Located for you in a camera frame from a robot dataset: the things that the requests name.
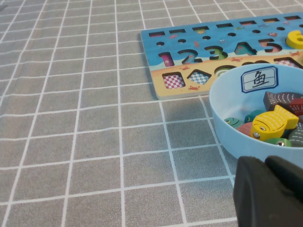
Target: number 2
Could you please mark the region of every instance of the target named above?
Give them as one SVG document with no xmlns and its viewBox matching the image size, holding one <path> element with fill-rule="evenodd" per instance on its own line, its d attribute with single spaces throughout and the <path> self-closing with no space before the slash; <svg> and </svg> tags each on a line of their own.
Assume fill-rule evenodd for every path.
<svg viewBox="0 0 303 227">
<path fill-rule="evenodd" d="M 182 61 L 183 65 L 191 64 L 191 63 L 197 63 L 197 62 L 202 62 L 202 59 L 197 58 L 198 52 L 195 50 L 182 50 L 178 51 L 178 54 L 183 54 L 183 53 L 188 53 L 188 56 Z"/>
</svg>

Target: yellow number 6 piece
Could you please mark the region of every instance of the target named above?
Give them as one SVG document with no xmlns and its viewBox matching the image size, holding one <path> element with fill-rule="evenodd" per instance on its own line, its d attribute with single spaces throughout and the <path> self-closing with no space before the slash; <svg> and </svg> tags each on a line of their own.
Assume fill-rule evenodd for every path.
<svg viewBox="0 0 303 227">
<path fill-rule="evenodd" d="M 294 49 L 303 49 L 303 35 L 300 31 L 288 33 L 286 44 Z"/>
</svg>

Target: gray grid tablecloth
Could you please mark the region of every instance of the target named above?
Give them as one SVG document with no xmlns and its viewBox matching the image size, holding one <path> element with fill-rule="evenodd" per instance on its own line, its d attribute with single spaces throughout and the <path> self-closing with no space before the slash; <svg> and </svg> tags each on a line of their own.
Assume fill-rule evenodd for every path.
<svg viewBox="0 0 303 227">
<path fill-rule="evenodd" d="M 157 100 L 140 31 L 303 0 L 0 3 L 2 227 L 237 226 L 208 96 Z"/>
</svg>

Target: blue bowl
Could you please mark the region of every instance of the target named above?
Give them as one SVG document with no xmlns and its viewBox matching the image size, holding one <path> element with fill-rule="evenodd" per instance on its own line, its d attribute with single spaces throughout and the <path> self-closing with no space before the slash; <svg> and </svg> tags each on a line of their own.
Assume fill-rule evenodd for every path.
<svg viewBox="0 0 303 227">
<path fill-rule="evenodd" d="M 250 112 L 265 111 L 263 97 L 272 93 L 303 93 L 303 70 L 276 64 L 250 64 L 221 75 L 212 85 L 209 100 L 219 141 L 235 158 L 252 156 L 264 161 L 280 156 L 303 167 L 303 148 L 282 147 L 249 137 L 228 125 L 224 119 L 244 121 Z"/>
</svg>

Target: number puzzle board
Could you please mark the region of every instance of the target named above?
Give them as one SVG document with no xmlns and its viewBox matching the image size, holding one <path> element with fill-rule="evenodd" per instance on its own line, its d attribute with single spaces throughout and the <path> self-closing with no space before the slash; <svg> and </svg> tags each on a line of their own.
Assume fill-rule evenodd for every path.
<svg viewBox="0 0 303 227">
<path fill-rule="evenodd" d="M 302 30 L 303 12 L 144 30 L 141 38 L 159 99 L 209 93 L 232 68 L 276 63 L 303 68 L 303 50 L 285 42 Z"/>
</svg>

